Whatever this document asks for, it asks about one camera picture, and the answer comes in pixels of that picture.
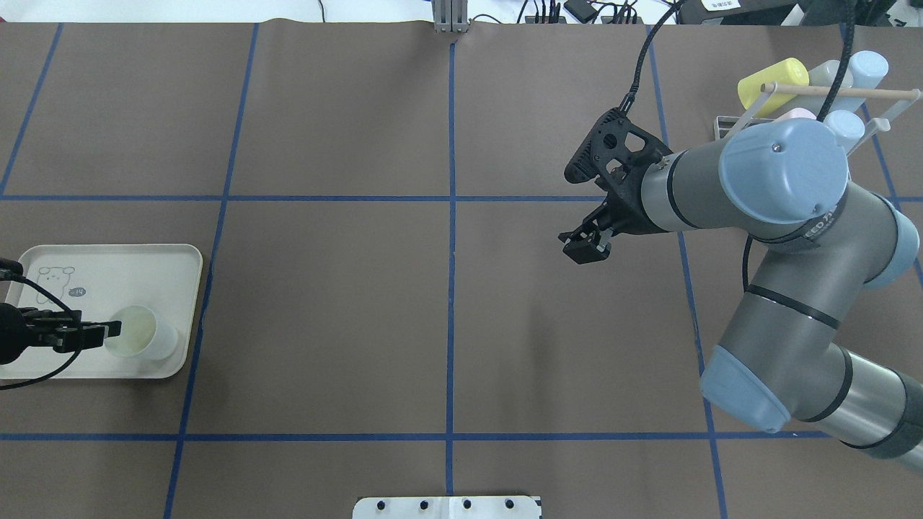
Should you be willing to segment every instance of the label sticker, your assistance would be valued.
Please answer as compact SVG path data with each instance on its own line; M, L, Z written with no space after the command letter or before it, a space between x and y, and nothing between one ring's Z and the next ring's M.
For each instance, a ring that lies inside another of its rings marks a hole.
M740 7L740 0L701 0L706 11L726 11Z

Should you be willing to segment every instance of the bottle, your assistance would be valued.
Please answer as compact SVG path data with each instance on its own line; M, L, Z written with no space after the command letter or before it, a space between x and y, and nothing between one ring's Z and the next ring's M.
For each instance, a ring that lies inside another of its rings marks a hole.
M775 65L767 66L737 83L737 97L740 98L740 103L744 105L744 108L750 108L760 97L760 85L772 83L773 81L779 84L806 87L809 83L808 70L804 64L794 57L784 59ZM794 97L794 94L775 94L769 98L769 101L757 112L756 116L765 117L783 104L791 101Z
M874 51L859 51L849 58L849 71L854 89L874 89L888 73L888 60ZM861 97L837 97L830 110L855 112L864 102Z
M849 153L865 135L865 124L858 115L846 110L834 110L827 114L823 125L833 131L836 144Z
M838 60L832 59L815 66L808 71L808 79L812 87L829 87L833 85L833 79L836 77L836 69L840 67ZM848 89L853 86L853 73L848 69L843 77L841 88ZM785 103L781 112L788 112L794 108L804 108L817 115L823 106L824 96L822 95L797 95L795 99Z

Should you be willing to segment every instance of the brown table surface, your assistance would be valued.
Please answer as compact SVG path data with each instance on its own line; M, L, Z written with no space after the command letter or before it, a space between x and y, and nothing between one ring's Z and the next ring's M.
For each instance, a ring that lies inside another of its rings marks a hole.
M560 253L602 194L563 166L644 34L0 24L0 254L190 243L208 264L175 376L0 394L0 516L328 518L360 496L519 492L545 517L919 517L903 468L703 403L742 232ZM705 143L742 111L738 79L840 45L836 27L664 28L632 119ZM855 48L890 60L882 88L923 86L923 30ZM920 110L850 160L917 223ZM837 342L923 379L921 303L912 270Z

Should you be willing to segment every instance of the bear drawing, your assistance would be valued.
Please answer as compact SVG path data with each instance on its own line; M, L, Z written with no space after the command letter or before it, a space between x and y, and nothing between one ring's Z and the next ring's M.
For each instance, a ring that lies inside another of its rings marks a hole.
M39 279L36 280L42 288L51 292L58 298L64 296L64 289L70 283L70 274L74 273L74 267L41 267L39 269ZM44 305L48 298L38 294L35 301Z

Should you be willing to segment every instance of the yellow bottle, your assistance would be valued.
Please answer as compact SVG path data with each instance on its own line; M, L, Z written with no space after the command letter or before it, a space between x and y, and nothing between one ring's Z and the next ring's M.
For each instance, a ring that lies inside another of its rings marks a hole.
M808 70L794 57L784 59L775 65L770 65L763 70L740 80L737 83L737 96L744 108L750 108L760 97L760 85L763 83L778 82L780 85L798 85L806 87L809 84ZM774 94L769 101L757 112L757 117L765 117L776 111L780 106L794 98L794 94Z

